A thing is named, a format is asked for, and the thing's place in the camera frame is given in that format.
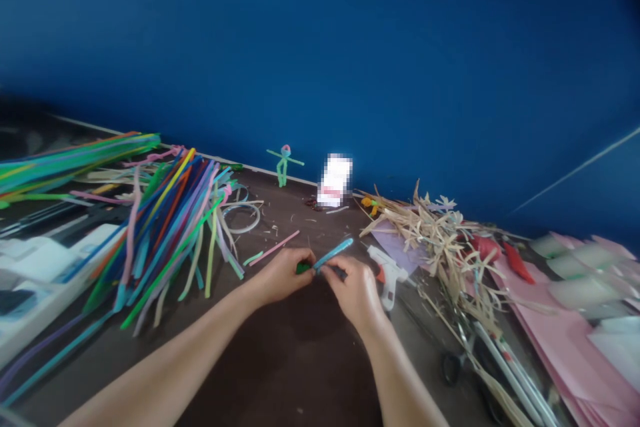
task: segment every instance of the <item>red object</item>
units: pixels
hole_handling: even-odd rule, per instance
[[[482,260],[483,262],[494,250],[495,254],[493,254],[490,264],[502,257],[502,249],[493,239],[475,236],[474,238],[469,240],[469,243],[474,250],[480,252],[480,260]]]
[[[509,259],[509,267],[511,267],[511,270],[526,280],[528,284],[535,285],[535,280],[525,267],[525,263],[522,261],[522,257],[518,251],[507,242],[503,242],[502,245],[505,247],[505,252],[507,252],[507,259]]]

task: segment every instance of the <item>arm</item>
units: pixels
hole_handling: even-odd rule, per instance
[[[418,377],[378,298],[373,272],[352,257],[335,257],[329,265],[347,273],[344,282],[322,267],[342,311],[362,337],[373,367],[387,427],[446,426],[447,421]]]
[[[281,250],[254,278],[98,392],[61,425],[174,425],[240,325],[261,306],[311,283],[313,270],[295,274],[303,260],[315,263],[311,250]]]

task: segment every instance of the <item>left hand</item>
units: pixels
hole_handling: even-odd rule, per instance
[[[313,280],[313,269],[296,275],[295,269],[300,262],[315,264],[315,255],[311,249],[282,249],[246,286],[251,286],[253,297],[260,305],[282,300],[308,286]]]

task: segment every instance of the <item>right hand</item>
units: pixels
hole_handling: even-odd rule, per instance
[[[343,282],[327,267],[338,267],[347,273]],[[338,304],[345,316],[351,321],[360,336],[371,334],[387,319],[378,298],[375,277],[368,265],[353,257],[336,256],[322,266],[321,271],[327,278]]]

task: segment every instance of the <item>hand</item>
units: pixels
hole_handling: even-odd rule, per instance
[[[347,278],[343,282],[327,266],[321,268],[338,299],[342,312],[360,336],[373,333],[384,324],[387,318],[382,310],[375,277],[369,266],[353,257],[343,256],[334,257],[327,262],[327,265],[338,267],[347,273]]]
[[[315,264],[315,255],[311,249],[282,249],[246,283],[247,287],[253,288],[252,297],[260,306],[282,300],[311,283],[315,272],[313,269],[296,275],[295,269],[300,262]]]

